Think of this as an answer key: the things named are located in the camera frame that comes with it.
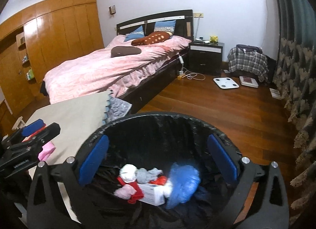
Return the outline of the pink hot water bag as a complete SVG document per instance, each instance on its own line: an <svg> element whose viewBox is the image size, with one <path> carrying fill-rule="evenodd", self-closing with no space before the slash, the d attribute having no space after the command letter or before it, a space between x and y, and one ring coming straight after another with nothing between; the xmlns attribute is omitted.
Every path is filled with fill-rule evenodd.
<svg viewBox="0 0 316 229"><path fill-rule="evenodd" d="M55 151L56 147L53 142L48 142L42 146L42 151L38 155L39 161L46 161Z"/></svg>

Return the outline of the small white wrapper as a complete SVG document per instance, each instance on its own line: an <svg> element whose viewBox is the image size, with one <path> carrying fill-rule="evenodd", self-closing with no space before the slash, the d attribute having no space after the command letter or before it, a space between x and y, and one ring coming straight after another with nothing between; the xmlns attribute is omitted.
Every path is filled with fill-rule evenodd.
<svg viewBox="0 0 316 229"><path fill-rule="evenodd" d="M126 184L130 184L137 180L137 170L134 165L126 164L120 169L119 176Z"/></svg>

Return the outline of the blue plastic bag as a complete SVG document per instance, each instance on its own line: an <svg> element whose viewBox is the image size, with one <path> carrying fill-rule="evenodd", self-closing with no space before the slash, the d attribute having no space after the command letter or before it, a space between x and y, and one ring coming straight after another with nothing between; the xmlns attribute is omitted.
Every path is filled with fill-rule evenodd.
<svg viewBox="0 0 316 229"><path fill-rule="evenodd" d="M172 190L166 203L167 209L173 209L178 204L184 204L190 200L200 184L200 173L192 165L171 166L169 179L172 183Z"/></svg>

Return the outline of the grey cloth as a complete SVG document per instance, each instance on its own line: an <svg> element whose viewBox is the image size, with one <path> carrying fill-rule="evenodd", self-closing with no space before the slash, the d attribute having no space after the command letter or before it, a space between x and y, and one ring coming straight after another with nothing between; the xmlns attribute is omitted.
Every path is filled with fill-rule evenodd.
<svg viewBox="0 0 316 229"><path fill-rule="evenodd" d="M159 175L162 175L163 171L161 169L153 168L151 170L146 170L145 168L140 168L136 170L136 181L140 184L146 184L150 181L155 181Z"/></svg>

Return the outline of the red cloth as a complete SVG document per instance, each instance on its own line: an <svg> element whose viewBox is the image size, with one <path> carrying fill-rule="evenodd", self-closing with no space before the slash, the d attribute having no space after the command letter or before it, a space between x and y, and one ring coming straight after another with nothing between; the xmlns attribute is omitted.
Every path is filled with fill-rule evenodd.
<svg viewBox="0 0 316 229"><path fill-rule="evenodd" d="M135 177L117 177L117 180L121 187L114 191L116 197L126 200L129 204L136 204L137 201L144 198L144 193L138 186Z"/></svg>

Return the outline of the red plastic bag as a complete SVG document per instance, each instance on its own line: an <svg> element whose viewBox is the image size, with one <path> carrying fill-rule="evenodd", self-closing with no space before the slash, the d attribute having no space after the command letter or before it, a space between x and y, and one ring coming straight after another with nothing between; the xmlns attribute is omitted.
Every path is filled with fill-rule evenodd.
<svg viewBox="0 0 316 229"><path fill-rule="evenodd" d="M149 183L153 185L164 186L167 182L168 178L164 175L157 177L156 180L151 180Z"/></svg>

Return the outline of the white blue medicine box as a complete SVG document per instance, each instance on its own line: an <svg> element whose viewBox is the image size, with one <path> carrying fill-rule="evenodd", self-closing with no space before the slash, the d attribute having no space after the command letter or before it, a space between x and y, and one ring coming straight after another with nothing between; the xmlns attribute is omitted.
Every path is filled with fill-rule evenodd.
<svg viewBox="0 0 316 229"><path fill-rule="evenodd" d="M150 204L153 206L160 206L165 204L164 187L154 184L138 184L143 193L141 202Z"/></svg>

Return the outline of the small orange foam net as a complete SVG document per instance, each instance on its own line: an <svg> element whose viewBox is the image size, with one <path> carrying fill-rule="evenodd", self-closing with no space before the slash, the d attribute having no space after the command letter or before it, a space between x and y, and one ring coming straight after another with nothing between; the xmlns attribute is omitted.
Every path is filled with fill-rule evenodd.
<svg viewBox="0 0 316 229"><path fill-rule="evenodd" d="M30 141L34 136L36 136L39 132L43 131L47 126L43 126L39 128L37 131L33 132L30 136L27 136L23 139L23 142Z"/></svg>

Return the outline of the white tissue wad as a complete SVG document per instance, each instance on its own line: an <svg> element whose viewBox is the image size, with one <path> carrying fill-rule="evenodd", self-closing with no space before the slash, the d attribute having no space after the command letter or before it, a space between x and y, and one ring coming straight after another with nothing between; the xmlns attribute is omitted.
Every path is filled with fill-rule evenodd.
<svg viewBox="0 0 316 229"><path fill-rule="evenodd" d="M173 184L172 182L168 179L166 181L166 183L163 185L163 195L165 198L169 198L171 193L172 193L172 190L173 190Z"/></svg>

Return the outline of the small white wooden stool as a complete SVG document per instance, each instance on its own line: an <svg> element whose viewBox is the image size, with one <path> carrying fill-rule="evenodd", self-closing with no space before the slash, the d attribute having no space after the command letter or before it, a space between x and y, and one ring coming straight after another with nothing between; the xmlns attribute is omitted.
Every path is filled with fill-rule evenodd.
<svg viewBox="0 0 316 229"><path fill-rule="evenodd" d="M25 126L25 124L26 123L24 122L23 117L20 116L19 118L17 118L16 122L12 126L12 130L15 131L15 130L21 129Z"/></svg>

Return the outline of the grey quilted table cover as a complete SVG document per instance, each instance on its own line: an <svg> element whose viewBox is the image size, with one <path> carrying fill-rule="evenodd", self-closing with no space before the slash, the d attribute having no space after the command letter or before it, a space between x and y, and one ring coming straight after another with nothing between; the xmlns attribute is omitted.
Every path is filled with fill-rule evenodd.
<svg viewBox="0 0 316 229"><path fill-rule="evenodd" d="M129 114L132 104L119 98L110 96L107 100L103 115L103 123L107 124Z"/></svg>

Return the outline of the white bathroom scale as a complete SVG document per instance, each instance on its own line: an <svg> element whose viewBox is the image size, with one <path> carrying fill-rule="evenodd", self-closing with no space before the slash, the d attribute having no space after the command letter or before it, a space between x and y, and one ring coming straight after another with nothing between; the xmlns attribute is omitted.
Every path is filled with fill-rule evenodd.
<svg viewBox="0 0 316 229"><path fill-rule="evenodd" d="M239 88L239 85L231 78L214 78L213 81L222 90Z"/></svg>

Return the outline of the dark brown folded cloth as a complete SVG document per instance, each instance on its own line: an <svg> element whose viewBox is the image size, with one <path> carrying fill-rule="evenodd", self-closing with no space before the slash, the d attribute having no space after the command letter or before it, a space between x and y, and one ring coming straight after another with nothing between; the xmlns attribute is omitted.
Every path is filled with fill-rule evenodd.
<svg viewBox="0 0 316 229"><path fill-rule="evenodd" d="M111 49L111 57L122 57L127 55L140 54L142 50L134 46L116 46Z"/></svg>

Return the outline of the wooden wardrobe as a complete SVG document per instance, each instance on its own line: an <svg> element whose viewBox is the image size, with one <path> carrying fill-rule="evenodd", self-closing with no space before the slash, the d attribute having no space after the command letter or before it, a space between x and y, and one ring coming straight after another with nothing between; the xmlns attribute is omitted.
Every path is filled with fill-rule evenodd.
<svg viewBox="0 0 316 229"><path fill-rule="evenodd" d="M96 0L44 0L1 24L1 90L13 114L39 96L45 74L104 47Z"/></svg>

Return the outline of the bed with pink cover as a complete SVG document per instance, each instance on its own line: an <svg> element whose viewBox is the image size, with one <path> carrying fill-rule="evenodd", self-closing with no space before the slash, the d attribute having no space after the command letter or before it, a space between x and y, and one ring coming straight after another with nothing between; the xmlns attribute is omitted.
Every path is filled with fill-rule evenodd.
<svg viewBox="0 0 316 229"><path fill-rule="evenodd" d="M154 75L189 43L189 39L172 36L162 43L140 46L141 53L137 55L112 57L113 48L131 45L123 35L118 35L106 48L49 70L43 79L49 102L56 104L106 90L120 97Z"/></svg>

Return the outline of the black bedside nightstand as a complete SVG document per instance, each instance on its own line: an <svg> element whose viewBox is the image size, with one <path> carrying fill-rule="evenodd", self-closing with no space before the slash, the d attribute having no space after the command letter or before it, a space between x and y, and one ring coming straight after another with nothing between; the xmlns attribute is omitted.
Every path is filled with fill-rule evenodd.
<svg viewBox="0 0 316 229"><path fill-rule="evenodd" d="M189 45L189 70L219 77L222 72L224 43L191 42Z"/></svg>

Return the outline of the plaid cloth covered chair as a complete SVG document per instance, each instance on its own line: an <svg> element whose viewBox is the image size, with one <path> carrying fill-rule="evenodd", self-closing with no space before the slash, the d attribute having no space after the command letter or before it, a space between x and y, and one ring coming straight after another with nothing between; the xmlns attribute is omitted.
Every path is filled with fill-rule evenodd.
<svg viewBox="0 0 316 229"><path fill-rule="evenodd" d="M241 70L256 75L260 82L268 81L268 60L260 48L236 45L229 51L227 58L230 73Z"/></svg>

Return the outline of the patterned dark curtain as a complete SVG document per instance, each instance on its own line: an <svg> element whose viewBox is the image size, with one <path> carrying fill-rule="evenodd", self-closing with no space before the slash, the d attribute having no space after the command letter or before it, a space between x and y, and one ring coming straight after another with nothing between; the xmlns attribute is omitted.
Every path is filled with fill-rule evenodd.
<svg viewBox="0 0 316 229"><path fill-rule="evenodd" d="M293 147L295 177L290 184L300 190L291 203L296 215L290 227L315 228L315 4L312 0L277 0L280 45L274 83L296 126Z"/></svg>

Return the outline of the yellow plush toy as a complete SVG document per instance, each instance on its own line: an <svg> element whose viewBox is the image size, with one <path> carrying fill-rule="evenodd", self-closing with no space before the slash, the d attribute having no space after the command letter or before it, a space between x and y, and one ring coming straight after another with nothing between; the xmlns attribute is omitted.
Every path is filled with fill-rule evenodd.
<svg viewBox="0 0 316 229"><path fill-rule="evenodd" d="M215 35L210 36L210 42L213 44L217 44L218 43L218 36L215 36Z"/></svg>

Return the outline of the left blue pillow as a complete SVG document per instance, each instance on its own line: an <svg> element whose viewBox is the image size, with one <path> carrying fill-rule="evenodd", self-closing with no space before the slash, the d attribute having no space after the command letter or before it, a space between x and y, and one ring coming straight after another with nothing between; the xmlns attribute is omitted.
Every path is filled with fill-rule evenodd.
<svg viewBox="0 0 316 229"><path fill-rule="evenodd" d="M139 26L137 29L135 29L133 32L131 33L127 33L125 35L125 39L124 41L131 41L134 39L140 39L143 38L145 36L144 30L143 30L143 26Z"/></svg>

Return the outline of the blue pillow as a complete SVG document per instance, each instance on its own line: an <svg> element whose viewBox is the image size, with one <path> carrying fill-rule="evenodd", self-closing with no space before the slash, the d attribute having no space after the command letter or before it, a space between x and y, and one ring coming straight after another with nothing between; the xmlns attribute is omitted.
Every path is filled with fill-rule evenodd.
<svg viewBox="0 0 316 229"><path fill-rule="evenodd" d="M143 30L143 26L139 26L137 29L135 29L133 32L131 33L127 33L125 35L125 39L124 41L131 41L134 39L140 39L143 38L145 36L144 30Z"/></svg>
<svg viewBox="0 0 316 229"><path fill-rule="evenodd" d="M176 26L176 20L170 21L157 21L155 22L154 31L164 31L174 34Z"/></svg>

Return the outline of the brown dotted pillow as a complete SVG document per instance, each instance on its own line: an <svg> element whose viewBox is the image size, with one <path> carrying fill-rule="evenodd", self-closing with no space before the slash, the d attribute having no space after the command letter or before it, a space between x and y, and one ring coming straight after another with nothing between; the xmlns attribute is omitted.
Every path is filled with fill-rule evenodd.
<svg viewBox="0 0 316 229"><path fill-rule="evenodd" d="M172 33L169 31L155 31L146 37L142 37L139 39L134 39L131 42L132 46L143 46L143 45L151 45L162 43L172 36Z"/></svg>

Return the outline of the right blue pillow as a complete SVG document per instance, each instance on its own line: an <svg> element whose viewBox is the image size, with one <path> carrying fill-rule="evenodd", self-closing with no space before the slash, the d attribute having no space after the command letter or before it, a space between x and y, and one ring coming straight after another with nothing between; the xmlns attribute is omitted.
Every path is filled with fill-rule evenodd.
<svg viewBox="0 0 316 229"><path fill-rule="evenodd" d="M170 21L157 21L155 22L154 31L164 31L174 34L176 26L176 20Z"/></svg>

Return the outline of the black bed headboard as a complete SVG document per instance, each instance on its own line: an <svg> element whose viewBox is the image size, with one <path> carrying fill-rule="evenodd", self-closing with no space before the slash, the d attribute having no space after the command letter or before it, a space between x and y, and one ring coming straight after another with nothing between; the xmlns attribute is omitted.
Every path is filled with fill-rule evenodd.
<svg viewBox="0 0 316 229"><path fill-rule="evenodd" d="M186 9L156 13L116 25L117 35L125 36L125 41L148 36L154 30L171 30L174 36L181 36L193 41L193 10Z"/></svg>

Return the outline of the left wall lamp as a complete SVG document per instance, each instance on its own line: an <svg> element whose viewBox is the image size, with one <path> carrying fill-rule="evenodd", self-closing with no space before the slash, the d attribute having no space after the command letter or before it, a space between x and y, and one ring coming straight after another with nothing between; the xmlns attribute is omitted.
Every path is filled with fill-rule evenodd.
<svg viewBox="0 0 316 229"><path fill-rule="evenodd" d="M116 14L116 7L115 7L115 5L109 7L109 13L110 13L111 16Z"/></svg>

